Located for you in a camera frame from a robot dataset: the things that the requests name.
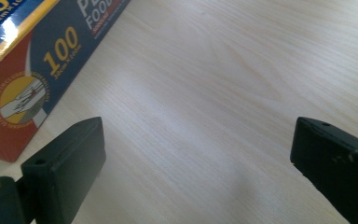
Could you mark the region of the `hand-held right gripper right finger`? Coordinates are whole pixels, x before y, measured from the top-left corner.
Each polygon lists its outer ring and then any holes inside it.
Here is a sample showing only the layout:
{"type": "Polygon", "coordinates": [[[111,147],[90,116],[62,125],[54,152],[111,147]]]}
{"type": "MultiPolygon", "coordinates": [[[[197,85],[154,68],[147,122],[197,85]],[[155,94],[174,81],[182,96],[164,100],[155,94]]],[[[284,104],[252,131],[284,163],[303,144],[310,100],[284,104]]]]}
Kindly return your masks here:
{"type": "Polygon", "coordinates": [[[317,120],[299,117],[291,163],[351,224],[358,224],[358,138],[317,120]]]}

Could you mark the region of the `blue and red cling film box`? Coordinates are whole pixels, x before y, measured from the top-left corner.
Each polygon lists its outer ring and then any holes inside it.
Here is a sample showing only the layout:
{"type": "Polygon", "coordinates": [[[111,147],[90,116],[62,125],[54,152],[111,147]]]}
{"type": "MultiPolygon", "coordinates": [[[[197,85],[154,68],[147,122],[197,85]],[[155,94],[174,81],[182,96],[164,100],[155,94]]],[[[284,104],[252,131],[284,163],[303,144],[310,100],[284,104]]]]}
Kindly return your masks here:
{"type": "Polygon", "coordinates": [[[0,0],[0,160],[15,161],[130,0],[0,0]]]}

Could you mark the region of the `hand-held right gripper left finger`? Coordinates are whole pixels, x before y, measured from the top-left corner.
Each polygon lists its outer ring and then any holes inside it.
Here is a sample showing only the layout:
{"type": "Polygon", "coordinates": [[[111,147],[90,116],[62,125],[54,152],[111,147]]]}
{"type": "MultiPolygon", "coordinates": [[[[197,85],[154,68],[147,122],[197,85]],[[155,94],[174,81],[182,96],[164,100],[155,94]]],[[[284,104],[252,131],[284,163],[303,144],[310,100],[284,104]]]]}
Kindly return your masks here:
{"type": "Polygon", "coordinates": [[[100,117],[74,124],[21,165],[37,224],[71,224],[106,160],[100,117]]]}

